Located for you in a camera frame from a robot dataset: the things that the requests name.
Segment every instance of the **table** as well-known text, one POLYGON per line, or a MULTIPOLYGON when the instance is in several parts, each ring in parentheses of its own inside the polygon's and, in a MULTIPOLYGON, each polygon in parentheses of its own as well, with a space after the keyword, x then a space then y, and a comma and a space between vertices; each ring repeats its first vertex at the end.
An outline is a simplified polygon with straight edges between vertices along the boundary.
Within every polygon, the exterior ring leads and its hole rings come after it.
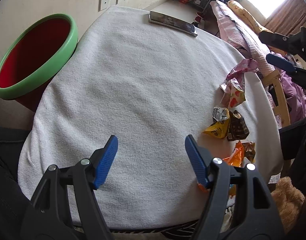
MULTIPOLYGON (((31 198, 51 164, 74 165, 102 148, 119 148, 95 192, 109 228, 157 228, 199 218, 207 194, 197 187, 185 152, 192 134, 214 156, 235 143, 201 132, 223 93, 219 85, 243 59, 228 43, 148 22, 143 10, 110 7, 82 36, 76 52, 46 88, 21 152, 18 182, 31 198)), ((256 142, 256 166, 268 181, 282 168, 277 124, 261 81, 245 74, 237 107, 256 142)), ((72 218, 79 222, 73 189, 72 218)))

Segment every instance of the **red shoe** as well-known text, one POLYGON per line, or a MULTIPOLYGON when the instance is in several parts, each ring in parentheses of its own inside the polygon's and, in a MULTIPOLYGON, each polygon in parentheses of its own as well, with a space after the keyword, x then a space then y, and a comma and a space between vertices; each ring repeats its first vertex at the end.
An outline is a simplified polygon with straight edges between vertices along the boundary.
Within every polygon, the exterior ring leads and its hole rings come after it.
POLYGON ((197 23, 200 23, 201 22, 201 17, 200 16, 195 17, 194 21, 197 22, 197 23))
POLYGON ((201 17, 201 18, 204 20, 204 17, 205 17, 204 14, 202 14, 202 13, 200 13, 200 12, 197 12, 196 15, 199 16, 199 17, 201 17))

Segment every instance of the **watermelon-colored bucket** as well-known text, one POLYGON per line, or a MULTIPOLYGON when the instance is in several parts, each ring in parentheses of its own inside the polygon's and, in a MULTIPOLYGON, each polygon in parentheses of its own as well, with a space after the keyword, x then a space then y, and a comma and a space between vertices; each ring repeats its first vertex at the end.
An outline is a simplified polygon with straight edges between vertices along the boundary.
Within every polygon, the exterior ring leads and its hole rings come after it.
POLYGON ((77 39, 76 23, 65 14, 29 27, 0 62, 0 97, 35 112, 45 88, 74 53, 77 39))

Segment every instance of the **brown curtain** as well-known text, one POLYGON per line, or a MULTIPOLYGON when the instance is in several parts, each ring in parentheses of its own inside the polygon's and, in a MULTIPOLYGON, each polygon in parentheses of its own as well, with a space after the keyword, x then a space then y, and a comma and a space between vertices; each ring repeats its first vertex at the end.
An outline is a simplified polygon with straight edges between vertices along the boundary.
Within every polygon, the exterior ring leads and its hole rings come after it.
POLYGON ((296 34, 306 23, 304 0, 285 0, 265 21, 265 27, 285 36, 296 34))

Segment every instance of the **white tile floor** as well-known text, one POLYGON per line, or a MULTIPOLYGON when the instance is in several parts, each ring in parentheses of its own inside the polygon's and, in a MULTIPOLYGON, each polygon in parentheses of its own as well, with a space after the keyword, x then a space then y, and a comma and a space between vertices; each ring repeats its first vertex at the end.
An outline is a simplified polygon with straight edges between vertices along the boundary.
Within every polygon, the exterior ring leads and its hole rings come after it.
POLYGON ((177 19, 192 23, 196 15, 196 10, 187 4, 179 1, 168 0, 167 2, 155 7, 152 11, 166 14, 177 19))

